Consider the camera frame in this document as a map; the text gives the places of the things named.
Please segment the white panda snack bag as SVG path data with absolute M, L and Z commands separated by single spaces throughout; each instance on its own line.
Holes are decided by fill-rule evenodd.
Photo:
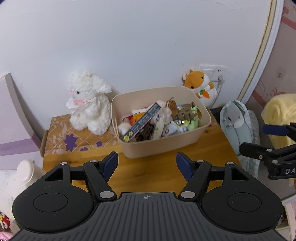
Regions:
M 189 123 L 187 121 L 175 120 L 164 126 L 163 137 L 179 134 L 188 131 Z

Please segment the white plush bunny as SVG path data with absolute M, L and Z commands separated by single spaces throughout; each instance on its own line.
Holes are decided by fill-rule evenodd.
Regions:
M 111 124 L 111 103 L 107 97 L 112 92 L 111 85 L 90 71 L 78 70 L 70 74 L 68 90 L 71 97 L 66 107 L 73 128 L 86 128 L 94 135 L 107 132 Z

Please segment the purple striped box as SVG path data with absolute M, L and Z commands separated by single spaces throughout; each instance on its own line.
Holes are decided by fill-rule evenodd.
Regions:
M 42 168 L 41 140 L 25 116 L 10 73 L 1 77 L 0 98 L 1 170 L 15 170 L 23 160 Z

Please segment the orange sock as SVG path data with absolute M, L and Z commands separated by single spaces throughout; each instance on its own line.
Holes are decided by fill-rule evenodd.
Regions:
M 135 115 L 133 115 L 130 119 L 130 124 L 133 126 L 144 114 L 145 112 L 136 113 Z

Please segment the brown hair claw clip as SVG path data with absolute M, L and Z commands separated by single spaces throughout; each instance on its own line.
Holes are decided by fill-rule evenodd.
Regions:
M 181 121 L 196 121 L 199 117 L 198 114 L 198 108 L 196 104 L 187 103 L 187 104 L 181 104 L 177 106 L 177 115 L 175 117 L 176 120 Z

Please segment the white wall socket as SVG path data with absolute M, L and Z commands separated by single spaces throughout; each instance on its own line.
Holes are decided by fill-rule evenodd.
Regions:
M 224 65 L 201 64 L 200 71 L 205 73 L 211 81 L 218 81 L 226 78 L 228 68 Z

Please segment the green snack bag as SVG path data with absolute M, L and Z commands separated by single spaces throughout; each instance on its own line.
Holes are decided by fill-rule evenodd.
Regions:
M 199 114 L 198 107 L 194 106 L 190 110 L 186 111 L 187 116 L 189 117 L 188 130 L 194 130 L 199 126 Z

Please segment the floral patterned box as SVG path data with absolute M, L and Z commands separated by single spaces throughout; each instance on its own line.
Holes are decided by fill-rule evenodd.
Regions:
M 94 135 L 88 129 L 78 131 L 70 124 L 70 115 L 56 116 L 51 119 L 46 144 L 44 161 L 90 160 L 106 156 L 112 151 L 121 153 L 122 148 L 110 126 L 103 135 Z

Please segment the white ceramic figurine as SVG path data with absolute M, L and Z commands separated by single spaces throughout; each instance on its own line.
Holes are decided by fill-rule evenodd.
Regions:
M 45 174 L 32 160 L 23 160 L 16 170 L 1 170 L 1 212 L 14 220 L 12 205 L 16 197 Z

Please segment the red Hello Kitty plush clip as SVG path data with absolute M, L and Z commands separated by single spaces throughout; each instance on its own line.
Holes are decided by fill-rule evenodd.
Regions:
M 147 108 L 141 108 L 141 109 L 134 109 L 132 110 L 132 114 L 129 115 L 129 116 L 126 116 L 122 119 L 123 122 L 129 122 L 130 123 L 130 119 L 133 115 L 135 115 L 136 113 L 142 113 L 142 112 L 146 112 L 147 111 Z

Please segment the yellow rolled towel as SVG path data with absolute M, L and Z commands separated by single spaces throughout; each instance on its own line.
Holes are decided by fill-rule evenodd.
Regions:
M 288 125 L 295 123 L 295 93 L 274 96 L 265 105 L 261 117 L 267 125 Z M 269 135 L 274 148 L 279 149 L 295 144 L 289 137 Z

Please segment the dark blue card box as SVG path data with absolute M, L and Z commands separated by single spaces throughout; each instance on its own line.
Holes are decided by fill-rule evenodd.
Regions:
M 120 139 L 126 143 L 130 142 L 140 132 L 140 130 L 151 121 L 160 109 L 161 107 L 155 102 Z

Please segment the white oval packet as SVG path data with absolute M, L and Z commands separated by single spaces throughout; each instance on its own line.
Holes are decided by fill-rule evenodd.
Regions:
M 154 131 L 152 133 L 152 138 L 151 138 L 152 140 L 156 140 L 158 138 L 161 138 L 164 126 L 165 126 L 165 117 L 159 116 L 159 118 L 155 124 Z

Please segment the white furry plush with orange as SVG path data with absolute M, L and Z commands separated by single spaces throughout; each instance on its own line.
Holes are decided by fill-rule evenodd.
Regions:
M 118 134 L 119 136 L 123 136 L 125 133 L 128 132 L 128 130 L 132 127 L 132 125 L 130 123 L 127 122 L 123 122 L 120 125 L 118 125 L 117 130 L 118 130 Z

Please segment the beige storage bin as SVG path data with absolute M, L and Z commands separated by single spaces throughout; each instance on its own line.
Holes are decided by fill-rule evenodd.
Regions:
M 120 139 L 117 125 L 124 117 L 128 116 L 133 109 L 148 107 L 158 100 L 167 101 L 172 97 L 177 104 L 192 102 L 196 104 L 202 113 L 200 126 L 198 128 L 184 133 L 162 137 L 157 140 L 126 143 Z M 111 119 L 115 135 L 127 158 L 147 157 L 195 143 L 211 123 L 210 113 L 203 103 L 190 89 L 183 86 L 160 87 L 119 94 L 115 96 L 111 102 Z

